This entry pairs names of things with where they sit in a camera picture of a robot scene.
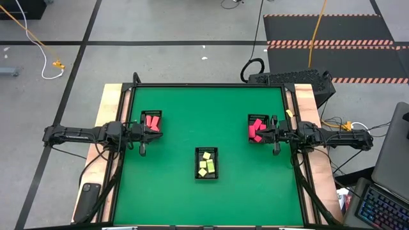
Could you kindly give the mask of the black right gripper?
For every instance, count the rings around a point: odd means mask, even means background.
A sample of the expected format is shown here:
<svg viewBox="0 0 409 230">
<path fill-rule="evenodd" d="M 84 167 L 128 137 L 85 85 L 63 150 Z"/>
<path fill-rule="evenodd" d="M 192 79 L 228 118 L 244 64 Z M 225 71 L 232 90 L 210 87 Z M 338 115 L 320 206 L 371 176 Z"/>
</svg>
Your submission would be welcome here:
<svg viewBox="0 0 409 230">
<path fill-rule="evenodd" d="M 280 142 L 286 142 L 289 140 L 289 125 L 286 120 L 278 120 L 277 115 L 273 115 L 271 118 L 273 128 L 273 155 L 277 156 L 281 152 Z M 260 136 L 262 136 L 262 143 L 272 143 L 272 131 L 269 129 L 261 130 Z"/>
</svg>

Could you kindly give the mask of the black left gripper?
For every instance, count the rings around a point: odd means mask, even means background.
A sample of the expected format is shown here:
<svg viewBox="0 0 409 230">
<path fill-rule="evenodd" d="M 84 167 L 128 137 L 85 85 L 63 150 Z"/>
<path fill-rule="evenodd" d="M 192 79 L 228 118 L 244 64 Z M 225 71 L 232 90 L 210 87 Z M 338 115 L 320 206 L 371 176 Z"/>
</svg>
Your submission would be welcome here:
<svg viewBox="0 0 409 230">
<path fill-rule="evenodd" d="M 160 139 L 162 136 L 163 136 L 162 132 L 156 132 L 156 131 L 149 132 L 148 134 L 143 124 L 134 122 L 130 126 L 130 132 L 128 135 L 128 143 L 129 143 L 128 148 L 130 150 L 133 149 L 134 143 L 139 142 L 140 143 L 139 154 L 140 156 L 145 157 L 146 156 L 146 145 L 151 141 Z"/>
</svg>

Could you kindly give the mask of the black plastic mesh basket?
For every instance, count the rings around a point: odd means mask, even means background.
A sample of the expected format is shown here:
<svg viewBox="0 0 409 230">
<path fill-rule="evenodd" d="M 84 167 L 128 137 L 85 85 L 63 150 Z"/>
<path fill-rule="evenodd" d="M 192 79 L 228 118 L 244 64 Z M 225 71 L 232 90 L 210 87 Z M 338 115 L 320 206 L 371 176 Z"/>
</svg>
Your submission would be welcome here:
<svg viewBox="0 0 409 230">
<path fill-rule="evenodd" d="M 270 125 L 270 117 L 269 115 L 264 115 L 264 114 L 249 114 L 247 121 L 248 121 L 248 132 L 249 132 L 249 125 L 253 125 L 256 119 L 260 119 L 262 121 L 262 124 L 265 124 L 266 127 Z M 255 144 L 263 144 L 262 142 L 256 142 L 254 141 L 254 138 L 249 137 L 249 142 L 250 143 L 255 143 Z"/>
<path fill-rule="evenodd" d="M 198 171 L 201 169 L 199 166 L 200 161 L 207 161 L 203 158 L 204 152 L 208 152 L 211 154 L 210 159 L 213 160 L 215 164 L 215 172 L 214 173 L 209 173 L 207 170 L 207 165 L 204 169 L 206 169 L 207 174 L 204 177 L 201 177 L 198 173 Z M 197 180 L 216 180 L 219 178 L 219 152 L 218 148 L 216 147 L 198 147 L 195 148 L 195 173 L 194 177 Z"/>
<path fill-rule="evenodd" d="M 158 123 L 158 128 L 159 128 L 159 132 L 161 132 L 162 130 L 162 111 L 160 110 L 148 110 L 148 111 L 142 111 L 141 115 L 140 115 L 140 124 L 143 124 L 149 134 L 149 132 L 152 132 L 153 130 L 150 129 L 150 127 L 148 127 L 146 125 L 146 115 L 150 115 L 151 117 L 153 116 L 159 116 L 160 120 Z"/>
</svg>

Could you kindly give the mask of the black computer case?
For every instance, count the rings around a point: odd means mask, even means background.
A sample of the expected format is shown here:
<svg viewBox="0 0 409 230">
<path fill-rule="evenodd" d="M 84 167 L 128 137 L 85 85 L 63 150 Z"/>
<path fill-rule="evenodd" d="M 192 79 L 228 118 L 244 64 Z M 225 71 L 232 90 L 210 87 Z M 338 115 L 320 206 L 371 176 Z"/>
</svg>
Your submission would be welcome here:
<svg viewBox="0 0 409 230">
<path fill-rule="evenodd" d="M 310 84 L 313 89 L 317 108 L 320 108 L 336 93 L 332 76 L 328 71 L 308 69 L 297 72 L 258 73 L 249 76 L 248 84 Z"/>
</svg>

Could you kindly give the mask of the black smartphone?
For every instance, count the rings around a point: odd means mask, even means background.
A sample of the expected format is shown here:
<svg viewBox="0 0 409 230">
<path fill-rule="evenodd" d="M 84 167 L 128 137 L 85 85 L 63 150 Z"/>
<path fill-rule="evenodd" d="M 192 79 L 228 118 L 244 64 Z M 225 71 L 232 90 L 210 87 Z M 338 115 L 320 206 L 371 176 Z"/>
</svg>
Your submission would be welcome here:
<svg viewBox="0 0 409 230">
<path fill-rule="evenodd" d="M 98 183 L 85 183 L 82 186 L 81 194 L 73 216 L 73 221 L 80 221 L 91 216 L 91 211 L 98 199 L 101 185 Z"/>
</svg>

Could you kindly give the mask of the red white box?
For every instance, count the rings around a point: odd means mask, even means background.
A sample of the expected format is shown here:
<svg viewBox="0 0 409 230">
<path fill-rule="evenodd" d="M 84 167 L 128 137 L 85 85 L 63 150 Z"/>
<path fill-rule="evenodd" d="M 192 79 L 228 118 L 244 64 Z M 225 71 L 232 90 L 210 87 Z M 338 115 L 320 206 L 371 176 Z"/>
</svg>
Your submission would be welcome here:
<svg viewBox="0 0 409 230">
<path fill-rule="evenodd" d="M 350 191 L 347 190 L 346 188 L 340 188 L 337 189 L 336 192 L 339 200 L 341 213 L 345 215 L 351 199 Z"/>
</svg>

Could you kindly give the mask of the black striped-edge floor mat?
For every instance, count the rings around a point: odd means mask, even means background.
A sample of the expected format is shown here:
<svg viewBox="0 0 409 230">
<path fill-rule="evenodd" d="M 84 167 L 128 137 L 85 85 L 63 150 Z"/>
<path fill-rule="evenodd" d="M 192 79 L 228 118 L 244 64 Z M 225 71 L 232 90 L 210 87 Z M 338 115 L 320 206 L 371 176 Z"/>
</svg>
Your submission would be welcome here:
<svg viewBox="0 0 409 230">
<path fill-rule="evenodd" d="M 294 72 L 313 68 L 328 71 L 334 83 L 409 84 L 393 46 L 305 46 L 272 45 L 267 50 L 271 72 Z"/>
<path fill-rule="evenodd" d="M 263 17 L 269 45 L 392 45 L 377 14 L 268 14 Z"/>
</svg>

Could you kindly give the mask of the grey laptop backlit keyboard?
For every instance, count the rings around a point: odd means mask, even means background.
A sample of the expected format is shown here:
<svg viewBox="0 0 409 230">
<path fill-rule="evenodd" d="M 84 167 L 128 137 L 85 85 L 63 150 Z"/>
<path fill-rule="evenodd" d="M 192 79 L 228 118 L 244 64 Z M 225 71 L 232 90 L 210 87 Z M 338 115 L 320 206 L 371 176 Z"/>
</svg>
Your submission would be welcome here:
<svg viewBox="0 0 409 230">
<path fill-rule="evenodd" d="M 409 230 L 409 104 L 399 102 L 370 178 L 360 178 L 344 225 Z"/>
</svg>

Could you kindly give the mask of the grey metal foot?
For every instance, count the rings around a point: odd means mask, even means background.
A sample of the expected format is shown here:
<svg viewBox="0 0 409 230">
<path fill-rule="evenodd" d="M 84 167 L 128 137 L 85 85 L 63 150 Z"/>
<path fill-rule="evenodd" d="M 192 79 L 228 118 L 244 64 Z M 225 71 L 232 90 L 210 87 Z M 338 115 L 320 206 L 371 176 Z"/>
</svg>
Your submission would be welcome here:
<svg viewBox="0 0 409 230">
<path fill-rule="evenodd" d="M 0 76 L 18 77 L 20 74 L 19 67 L 0 67 Z"/>
</svg>

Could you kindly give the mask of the black cabinet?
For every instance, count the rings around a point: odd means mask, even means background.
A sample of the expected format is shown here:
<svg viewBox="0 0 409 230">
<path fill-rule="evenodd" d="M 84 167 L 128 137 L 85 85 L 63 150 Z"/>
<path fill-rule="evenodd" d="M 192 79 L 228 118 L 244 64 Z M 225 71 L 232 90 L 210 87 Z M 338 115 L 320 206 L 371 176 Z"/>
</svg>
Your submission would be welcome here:
<svg viewBox="0 0 409 230">
<path fill-rule="evenodd" d="M 47 7 L 44 0 L 17 0 L 26 16 L 27 20 L 40 20 Z M 21 10 L 15 0 L 0 0 L 3 6 L 12 16 L 18 20 L 23 20 Z"/>
</svg>

